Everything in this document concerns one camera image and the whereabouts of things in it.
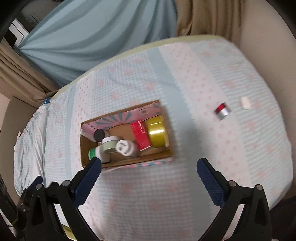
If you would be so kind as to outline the green white lid jar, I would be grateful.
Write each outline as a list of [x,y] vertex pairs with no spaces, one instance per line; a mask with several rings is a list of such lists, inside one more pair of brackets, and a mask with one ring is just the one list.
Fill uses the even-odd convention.
[[92,158],[98,158],[102,164],[110,162],[110,155],[103,151],[102,146],[97,146],[96,148],[89,150],[88,158],[90,161]]

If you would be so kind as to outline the black lid jar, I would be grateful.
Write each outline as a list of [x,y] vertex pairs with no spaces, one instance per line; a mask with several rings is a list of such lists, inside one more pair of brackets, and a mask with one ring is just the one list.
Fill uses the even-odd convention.
[[93,137],[96,142],[102,142],[102,140],[105,138],[105,131],[103,129],[98,128],[94,134]]

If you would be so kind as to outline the red cosmetic box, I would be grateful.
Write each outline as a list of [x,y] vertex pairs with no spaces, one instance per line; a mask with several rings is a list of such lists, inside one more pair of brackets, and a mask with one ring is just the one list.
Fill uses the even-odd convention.
[[142,120],[134,121],[130,124],[130,126],[132,128],[132,132],[135,137],[135,141],[137,142],[139,151],[150,148],[152,145]]

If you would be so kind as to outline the yellow tape roll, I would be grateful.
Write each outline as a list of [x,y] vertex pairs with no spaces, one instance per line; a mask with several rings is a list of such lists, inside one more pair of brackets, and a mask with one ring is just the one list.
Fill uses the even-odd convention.
[[149,140],[154,148],[164,147],[167,144],[167,131],[162,115],[147,120]]

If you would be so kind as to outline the red silver jar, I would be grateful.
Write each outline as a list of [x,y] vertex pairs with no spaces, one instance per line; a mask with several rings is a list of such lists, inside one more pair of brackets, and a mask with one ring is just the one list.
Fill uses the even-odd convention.
[[223,120],[226,116],[228,116],[231,113],[231,109],[225,102],[223,102],[215,109],[214,112],[219,120]]

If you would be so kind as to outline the white earbud case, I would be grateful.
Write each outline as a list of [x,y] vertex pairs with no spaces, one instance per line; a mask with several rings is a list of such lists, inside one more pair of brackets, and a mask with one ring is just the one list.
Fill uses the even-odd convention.
[[241,107],[245,110],[250,109],[251,108],[251,103],[250,100],[248,99],[248,97],[243,96],[240,99],[240,103],[241,103]]

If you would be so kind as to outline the pale green cream jar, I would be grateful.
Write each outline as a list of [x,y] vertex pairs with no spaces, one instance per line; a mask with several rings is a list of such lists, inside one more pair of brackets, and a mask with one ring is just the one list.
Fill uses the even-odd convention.
[[116,145],[119,140],[120,137],[117,136],[105,137],[101,142],[103,151],[107,154],[115,153]]

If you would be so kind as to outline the white pill bottle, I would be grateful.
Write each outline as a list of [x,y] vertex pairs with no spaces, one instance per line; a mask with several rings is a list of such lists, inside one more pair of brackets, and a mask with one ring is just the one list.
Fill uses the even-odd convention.
[[126,157],[139,156],[137,144],[129,140],[119,140],[115,146],[116,151]]

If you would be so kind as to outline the cardboard box pink flaps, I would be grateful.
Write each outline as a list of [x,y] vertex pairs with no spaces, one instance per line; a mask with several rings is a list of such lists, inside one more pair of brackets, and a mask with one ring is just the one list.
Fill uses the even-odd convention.
[[98,128],[105,131],[105,137],[117,136],[120,137],[120,140],[129,140],[137,144],[130,124],[134,121],[142,120],[147,131],[147,120],[158,115],[162,115],[164,118],[166,127],[166,146],[160,148],[154,148],[151,146],[143,151],[139,151],[139,156],[137,157],[126,157],[116,151],[115,153],[109,154],[110,162],[102,164],[102,167],[137,167],[147,166],[148,164],[157,165],[162,162],[170,162],[172,160],[173,150],[170,146],[170,128],[168,126],[168,119],[161,102],[159,100],[153,100],[82,122],[80,136],[81,166],[86,167],[90,162],[88,158],[89,150],[102,145],[101,142],[96,142],[93,137],[94,132]]

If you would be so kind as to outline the light blue curtain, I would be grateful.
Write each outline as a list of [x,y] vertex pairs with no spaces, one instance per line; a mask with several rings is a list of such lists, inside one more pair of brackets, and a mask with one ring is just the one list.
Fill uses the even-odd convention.
[[63,87],[117,54],[174,37],[176,27],[174,1],[64,1],[16,51]]

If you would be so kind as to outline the beige curtain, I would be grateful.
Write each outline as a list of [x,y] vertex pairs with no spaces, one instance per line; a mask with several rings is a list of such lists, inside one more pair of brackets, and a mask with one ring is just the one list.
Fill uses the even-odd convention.
[[179,0],[176,35],[219,35],[240,45],[245,1]]

